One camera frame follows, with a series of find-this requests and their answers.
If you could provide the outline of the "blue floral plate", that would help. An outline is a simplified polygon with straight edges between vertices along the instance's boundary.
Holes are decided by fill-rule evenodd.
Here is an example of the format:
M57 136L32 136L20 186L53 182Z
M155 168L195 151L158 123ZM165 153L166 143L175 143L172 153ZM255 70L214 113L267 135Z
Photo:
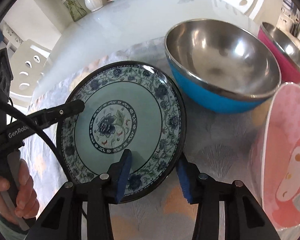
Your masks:
M124 203L154 191L174 169L186 137L186 109L173 80L138 61L108 64L84 78L67 102L83 112L57 126L57 148L66 177L87 183L132 152Z

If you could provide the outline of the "pink ceramic bowl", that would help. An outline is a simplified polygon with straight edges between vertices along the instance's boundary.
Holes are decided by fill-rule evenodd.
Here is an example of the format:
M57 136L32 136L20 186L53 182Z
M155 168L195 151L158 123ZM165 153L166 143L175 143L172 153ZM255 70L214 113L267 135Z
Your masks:
M261 206L276 230L300 225L300 86L275 93L250 150L250 170Z

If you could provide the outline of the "blue steel bowl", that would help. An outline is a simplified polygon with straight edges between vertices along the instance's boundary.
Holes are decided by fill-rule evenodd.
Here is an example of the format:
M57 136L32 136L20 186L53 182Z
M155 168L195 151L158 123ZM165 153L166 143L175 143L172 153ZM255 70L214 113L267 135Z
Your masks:
M183 92L216 113L243 113L279 89L279 64L253 34L231 23L193 19L165 35L165 54Z

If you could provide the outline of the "magenta steel bowl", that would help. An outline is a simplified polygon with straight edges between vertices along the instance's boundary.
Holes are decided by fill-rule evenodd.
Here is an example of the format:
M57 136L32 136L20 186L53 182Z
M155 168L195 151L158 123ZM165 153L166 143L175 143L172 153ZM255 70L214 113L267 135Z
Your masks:
M282 81L300 83L300 50L293 41L268 22L260 24L257 37L275 56Z

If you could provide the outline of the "fan-pattern tablecloth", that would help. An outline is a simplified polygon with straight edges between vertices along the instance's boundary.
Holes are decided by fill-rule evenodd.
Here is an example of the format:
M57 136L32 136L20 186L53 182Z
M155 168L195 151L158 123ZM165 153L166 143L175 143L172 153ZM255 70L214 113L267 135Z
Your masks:
M124 60L149 63L167 75L171 74L164 53L163 38L135 44L100 58L82 70L68 75L56 85L49 85L41 96L35 96L29 112L51 108L65 103L74 88L93 71ZM110 208L114 237L116 239L189 239L194 228L196 205L189 205L181 194L176 172L164 177L155 186L151 179L162 175L172 163L172 141L175 124L174 102L168 97L155 96L155 89L163 85L154 82L138 96L136 113L138 121L155 123L152 110L162 114L164 130L159 134L157 148L133 154L131 181L128 195L148 190L148 194L126 204ZM262 132L267 114L271 112L272 124L269 135L276 147L293 146L300 139L300 89L281 90L276 99L269 99L251 111L239 114L218 114L195 103L184 95L187 115L186 139L183 146L187 159L216 180L229 182L242 180L257 199L261 199L258 176L259 164L253 164L261 154Z

